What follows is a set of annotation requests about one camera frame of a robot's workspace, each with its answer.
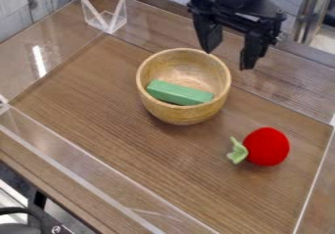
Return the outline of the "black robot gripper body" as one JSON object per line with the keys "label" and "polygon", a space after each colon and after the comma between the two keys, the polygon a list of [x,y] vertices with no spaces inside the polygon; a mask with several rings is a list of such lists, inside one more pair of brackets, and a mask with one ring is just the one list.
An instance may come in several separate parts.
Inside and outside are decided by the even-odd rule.
{"label": "black robot gripper body", "polygon": [[277,36],[287,19],[283,10],[269,0],[189,0],[186,7],[190,15],[213,16],[222,27],[244,34],[260,28]]}

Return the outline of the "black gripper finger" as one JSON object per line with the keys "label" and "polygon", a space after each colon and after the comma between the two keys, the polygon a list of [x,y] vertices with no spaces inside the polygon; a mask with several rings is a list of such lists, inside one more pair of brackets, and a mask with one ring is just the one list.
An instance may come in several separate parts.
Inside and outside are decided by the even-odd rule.
{"label": "black gripper finger", "polygon": [[244,36],[244,46],[239,53],[239,69],[252,70],[256,62],[265,56],[268,47],[277,42],[269,30],[252,29]]}
{"label": "black gripper finger", "polygon": [[222,41],[222,25],[213,16],[193,14],[192,19],[198,44],[202,51],[210,54]]}

